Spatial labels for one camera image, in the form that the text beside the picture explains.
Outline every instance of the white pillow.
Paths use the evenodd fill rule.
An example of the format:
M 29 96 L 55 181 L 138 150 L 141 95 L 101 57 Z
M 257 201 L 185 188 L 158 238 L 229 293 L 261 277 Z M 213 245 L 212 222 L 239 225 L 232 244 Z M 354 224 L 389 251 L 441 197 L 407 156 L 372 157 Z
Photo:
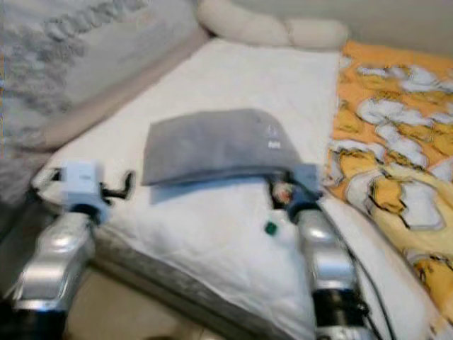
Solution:
M 251 45 L 338 50 L 349 29 L 328 19 L 278 18 L 256 13 L 231 0 L 201 0 L 198 20 L 213 33 Z

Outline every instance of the mattress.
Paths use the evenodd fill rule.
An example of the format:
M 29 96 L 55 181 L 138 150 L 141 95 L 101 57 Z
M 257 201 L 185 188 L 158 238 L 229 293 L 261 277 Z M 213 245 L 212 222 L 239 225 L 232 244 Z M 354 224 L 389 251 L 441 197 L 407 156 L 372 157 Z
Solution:
M 59 150 L 47 167 L 91 159 L 104 165 L 109 187 L 119 186 L 129 169 L 140 180 L 150 123 L 237 108 L 271 113 L 305 162 L 324 164 L 336 111 L 338 60 L 338 53 L 213 40 L 112 118 Z M 59 202 L 58 185 L 44 196 Z M 375 279 L 398 339 L 425 339 L 436 311 L 405 263 L 358 211 L 330 196 L 322 204 Z M 269 237 L 263 227 L 270 214 L 267 186 L 259 178 L 167 189 L 138 186 L 129 201 L 115 201 L 100 240 L 112 235 L 130 251 L 190 276 L 289 339 L 313 339 L 313 306 L 295 230 L 286 227 Z M 362 282 L 387 339 L 377 300 L 369 283 Z

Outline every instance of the white fabric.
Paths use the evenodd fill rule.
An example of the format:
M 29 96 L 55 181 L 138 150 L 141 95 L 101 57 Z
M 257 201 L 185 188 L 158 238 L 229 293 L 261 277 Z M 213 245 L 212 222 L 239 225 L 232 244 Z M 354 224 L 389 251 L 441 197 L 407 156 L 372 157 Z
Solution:
M 93 159 L 104 164 L 110 187 L 119 186 L 128 169 L 137 171 L 139 181 L 150 122 L 244 107 L 272 113 L 302 159 L 323 164 L 336 106 L 339 59 L 338 53 L 214 40 L 119 113 L 56 153 L 48 166 L 59 166 L 65 159 Z M 46 192 L 49 200 L 58 199 L 57 189 Z M 358 211 L 329 197 L 323 206 L 373 275 L 398 339 L 425 340 L 435 309 L 399 256 Z M 111 220 L 102 227 L 133 249 L 189 273 L 225 300 L 271 320 L 295 339 L 312 340 L 312 302 L 296 234 L 287 228 L 279 237 L 269 237 L 263 231 L 268 218 L 265 183 L 230 180 L 159 190 L 139 186 L 130 201 L 115 201 Z M 373 318 L 388 339 L 376 298 L 363 282 Z
M 198 19 L 220 37 L 252 45 L 337 50 L 349 37 L 339 21 L 285 18 L 258 13 L 231 0 L 202 0 Z

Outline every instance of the bed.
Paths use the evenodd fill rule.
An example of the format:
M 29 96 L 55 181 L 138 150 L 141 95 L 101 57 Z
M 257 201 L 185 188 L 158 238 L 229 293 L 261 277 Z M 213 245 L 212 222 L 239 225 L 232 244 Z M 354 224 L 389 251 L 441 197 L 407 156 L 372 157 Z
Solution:
M 46 168 L 65 159 L 96 160 L 105 167 L 107 185 L 116 187 L 127 170 L 140 179 L 150 123 L 234 108 L 271 113 L 305 162 L 325 164 L 339 60 L 339 52 L 211 40 L 113 117 L 61 148 Z M 57 185 L 43 195 L 59 202 Z M 359 211 L 330 195 L 322 204 L 375 279 L 398 339 L 426 339 L 437 311 L 406 263 Z M 297 238 L 291 230 L 269 238 L 263 232 L 269 212 L 268 190 L 259 178 L 171 189 L 137 185 L 129 201 L 115 201 L 110 221 L 96 231 L 95 263 L 228 339 L 312 339 L 314 315 Z M 387 339 L 376 297 L 362 282 Z

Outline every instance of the orange blanket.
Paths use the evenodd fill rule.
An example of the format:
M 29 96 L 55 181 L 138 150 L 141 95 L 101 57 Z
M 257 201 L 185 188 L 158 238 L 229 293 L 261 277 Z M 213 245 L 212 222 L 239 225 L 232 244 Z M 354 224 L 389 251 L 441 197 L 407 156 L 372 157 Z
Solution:
M 453 323 L 453 60 L 349 42 L 331 192 L 370 216 Z

